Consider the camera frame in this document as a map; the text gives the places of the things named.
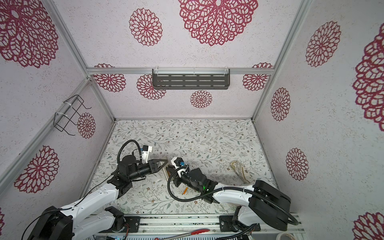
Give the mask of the white universal AC remote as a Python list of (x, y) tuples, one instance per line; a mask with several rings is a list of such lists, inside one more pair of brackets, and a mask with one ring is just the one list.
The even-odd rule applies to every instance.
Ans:
[(176, 170), (175, 167), (170, 167), (170, 166), (163, 168), (163, 172), (167, 181), (169, 180), (169, 177), (175, 170)]

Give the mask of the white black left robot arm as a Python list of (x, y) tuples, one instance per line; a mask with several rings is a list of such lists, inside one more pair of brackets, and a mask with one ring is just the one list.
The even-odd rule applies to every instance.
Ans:
[(124, 214), (114, 207), (94, 212), (104, 205), (124, 196), (137, 182), (148, 175), (158, 173), (168, 160), (152, 159), (146, 163), (136, 160), (133, 155), (125, 156), (107, 178), (107, 183), (61, 208), (51, 206), (33, 222), (35, 226), (29, 235), (30, 240), (83, 240), (97, 232), (123, 228)]

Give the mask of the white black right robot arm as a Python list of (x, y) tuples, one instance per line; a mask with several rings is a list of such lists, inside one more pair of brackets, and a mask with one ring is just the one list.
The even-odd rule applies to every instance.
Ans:
[[(248, 186), (229, 186), (207, 178), (197, 168), (190, 170), (186, 166), (166, 167), (169, 175), (167, 189), (170, 196), (179, 202), (193, 202), (202, 199), (209, 204), (231, 204), (237, 207), (233, 222), (240, 228), (253, 224), (267, 224), (270, 227), (286, 231), (288, 225), (297, 226), (299, 221), (290, 212), (291, 198), (267, 182), (255, 181)], [(181, 199), (171, 190), (171, 184), (181, 184), (200, 193), (190, 199)]]

